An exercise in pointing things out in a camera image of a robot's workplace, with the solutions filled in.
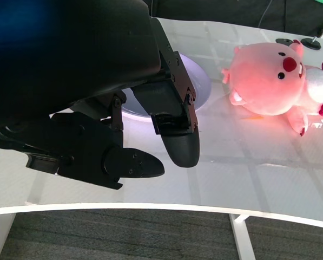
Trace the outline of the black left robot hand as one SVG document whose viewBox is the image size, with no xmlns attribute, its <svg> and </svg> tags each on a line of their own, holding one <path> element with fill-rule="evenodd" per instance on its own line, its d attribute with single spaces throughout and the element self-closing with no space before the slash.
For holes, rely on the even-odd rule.
<svg viewBox="0 0 323 260">
<path fill-rule="evenodd" d="M 196 166 L 196 92 L 145 2 L 0 1 L 0 149 L 27 168 L 115 190 L 163 175 L 123 145 L 127 88 L 173 163 Z"/>
</svg>

